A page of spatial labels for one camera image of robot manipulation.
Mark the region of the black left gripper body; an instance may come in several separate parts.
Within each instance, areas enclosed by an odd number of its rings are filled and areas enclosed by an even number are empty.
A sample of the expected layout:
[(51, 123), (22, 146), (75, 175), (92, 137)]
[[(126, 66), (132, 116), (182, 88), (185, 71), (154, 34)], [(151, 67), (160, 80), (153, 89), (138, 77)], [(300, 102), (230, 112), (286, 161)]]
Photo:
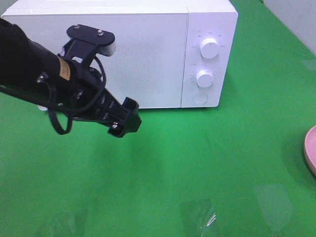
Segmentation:
[(106, 55), (106, 41), (71, 39), (63, 46), (63, 50), (64, 54), (59, 56), (70, 66), (70, 83), (60, 91), (58, 103), (66, 95), (69, 98), (58, 111), (79, 119), (101, 118), (106, 95), (106, 76), (96, 55)]

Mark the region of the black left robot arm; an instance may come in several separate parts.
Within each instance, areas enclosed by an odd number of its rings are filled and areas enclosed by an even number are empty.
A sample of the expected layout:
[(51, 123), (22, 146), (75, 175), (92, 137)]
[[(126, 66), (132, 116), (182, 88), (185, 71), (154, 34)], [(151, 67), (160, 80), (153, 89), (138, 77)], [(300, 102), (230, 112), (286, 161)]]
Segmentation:
[(47, 108), (58, 134), (71, 131), (73, 121), (96, 122), (118, 138), (136, 132), (139, 105), (125, 98), (119, 103), (106, 89), (106, 74), (98, 55), (111, 56), (111, 32), (76, 24), (67, 29), (69, 41), (54, 54), (30, 40), (23, 30), (0, 22), (0, 90)]

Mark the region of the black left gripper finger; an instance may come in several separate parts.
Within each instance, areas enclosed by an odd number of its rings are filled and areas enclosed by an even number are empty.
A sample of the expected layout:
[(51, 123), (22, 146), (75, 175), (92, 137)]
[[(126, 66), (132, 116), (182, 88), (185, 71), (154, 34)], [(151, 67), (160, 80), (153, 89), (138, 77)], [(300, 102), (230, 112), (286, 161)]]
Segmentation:
[(104, 88), (103, 99), (102, 107), (114, 116), (138, 115), (139, 104), (129, 97), (126, 97), (123, 103), (120, 104), (111, 92)]
[(118, 116), (105, 112), (98, 118), (75, 117), (74, 120), (96, 122), (107, 126), (109, 128), (108, 133), (117, 138), (122, 138), (127, 133), (137, 132), (142, 122), (139, 115), (133, 111), (123, 111)]

